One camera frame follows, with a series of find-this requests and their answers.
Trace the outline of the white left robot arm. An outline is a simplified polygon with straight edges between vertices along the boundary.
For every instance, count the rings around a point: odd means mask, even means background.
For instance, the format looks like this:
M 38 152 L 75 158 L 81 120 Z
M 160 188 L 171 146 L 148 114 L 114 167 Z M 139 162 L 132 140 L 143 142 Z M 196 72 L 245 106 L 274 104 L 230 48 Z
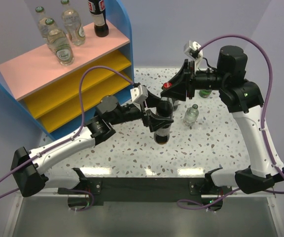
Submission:
M 132 104 L 121 106 L 115 96 L 106 96 L 95 108 L 95 115 L 70 134 L 43 147 L 28 151 L 20 147 L 14 152 L 11 174 L 23 197 L 30 197 L 46 185 L 54 186 L 57 181 L 46 173 L 54 165 L 84 150 L 108 140 L 115 134 L 113 125 L 141 120 L 150 132 L 169 133 L 173 123 L 171 98 L 159 98 L 149 92 L 131 90 Z

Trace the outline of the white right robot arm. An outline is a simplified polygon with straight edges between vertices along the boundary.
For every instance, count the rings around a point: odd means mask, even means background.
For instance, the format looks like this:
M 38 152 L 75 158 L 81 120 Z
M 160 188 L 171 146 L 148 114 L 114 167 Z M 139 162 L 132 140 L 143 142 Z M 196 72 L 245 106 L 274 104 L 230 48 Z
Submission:
M 284 181 L 284 163 L 273 144 L 263 116 L 265 103 L 258 85 L 245 78 L 248 57 L 238 46 L 220 49 L 216 69 L 197 72 L 195 60 L 185 60 L 180 71 L 169 80 L 162 97 L 179 101 L 192 99 L 196 90 L 217 90 L 221 101 L 239 126 L 250 165 L 238 171 L 221 168 L 205 175 L 204 189 L 215 194 L 222 186 L 238 187 L 246 194 L 271 192 L 278 182 Z

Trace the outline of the clear soda bottle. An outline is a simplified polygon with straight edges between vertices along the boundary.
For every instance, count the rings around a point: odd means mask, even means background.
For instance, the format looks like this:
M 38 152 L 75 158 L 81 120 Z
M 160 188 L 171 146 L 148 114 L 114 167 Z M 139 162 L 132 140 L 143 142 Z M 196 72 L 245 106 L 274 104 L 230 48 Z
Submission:
M 38 15 L 38 29 L 40 31 L 40 34 L 43 38 L 43 40 L 45 41 L 45 43 L 47 44 L 48 48 L 51 49 L 51 47 L 49 46 L 49 42 L 47 39 L 47 34 L 49 33 L 49 26 L 46 25 L 45 21 L 46 19 L 48 19 L 48 17 L 45 15 L 45 10 L 42 6 L 38 6 L 35 8 L 35 11 Z
M 56 25 L 52 18 L 47 18 L 45 24 L 48 28 L 48 45 L 59 63 L 66 66 L 72 64 L 74 56 L 65 32 Z
M 191 107 L 187 108 L 185 112 L 185 115 L 183 118 L 184 125 L 187 127 L 193 126 L 198 116 L 199 116 L 198 105 L 193 104 Z

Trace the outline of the clear soda bottle shelved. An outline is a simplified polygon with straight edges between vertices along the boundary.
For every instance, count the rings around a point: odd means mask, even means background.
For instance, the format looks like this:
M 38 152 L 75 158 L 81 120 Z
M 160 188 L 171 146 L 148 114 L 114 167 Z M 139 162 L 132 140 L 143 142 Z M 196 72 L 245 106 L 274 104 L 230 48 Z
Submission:
M 61 18 L 71 43 L 74 45 L 84 44 L 86 37 L 78 12 L 70 6 L 69 0 L 60 0 L 60 2 L 63 7 Z

